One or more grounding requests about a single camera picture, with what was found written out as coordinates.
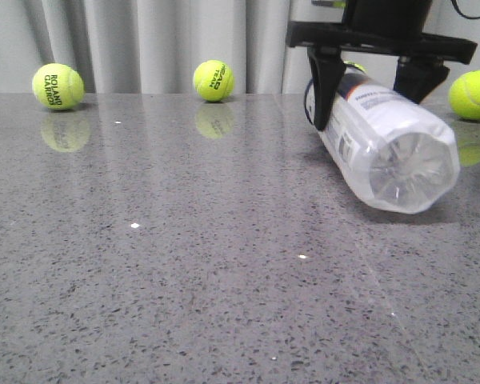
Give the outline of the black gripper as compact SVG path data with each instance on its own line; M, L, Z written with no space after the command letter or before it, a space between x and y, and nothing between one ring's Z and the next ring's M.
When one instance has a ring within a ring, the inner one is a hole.
M340 22L288 21L288 47L305 46L314 85L314 120L324 131L346 70L340 50L400 56L393 90L421 103L442 84L444 61L469 64L478 47L423 31L431 1L347 1Z

